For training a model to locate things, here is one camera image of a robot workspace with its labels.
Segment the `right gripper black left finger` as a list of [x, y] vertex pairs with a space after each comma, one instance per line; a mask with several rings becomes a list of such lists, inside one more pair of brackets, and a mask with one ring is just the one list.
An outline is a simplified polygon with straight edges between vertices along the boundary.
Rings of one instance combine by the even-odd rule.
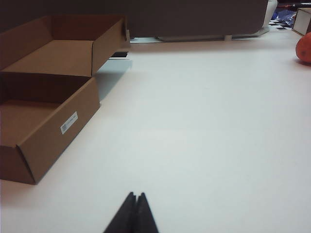
[[131, 233], [135, 207], [136, 195], [130, 192], [104, 230], [104, 233]]

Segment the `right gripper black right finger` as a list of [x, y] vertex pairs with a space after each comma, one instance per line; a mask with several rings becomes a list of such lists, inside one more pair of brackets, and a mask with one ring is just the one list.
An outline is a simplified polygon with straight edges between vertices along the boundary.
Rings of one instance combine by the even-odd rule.
[[135, 205], [133, 233], [157, 233], [158, 228], [149, 206], [147, 197], [142, 192]]

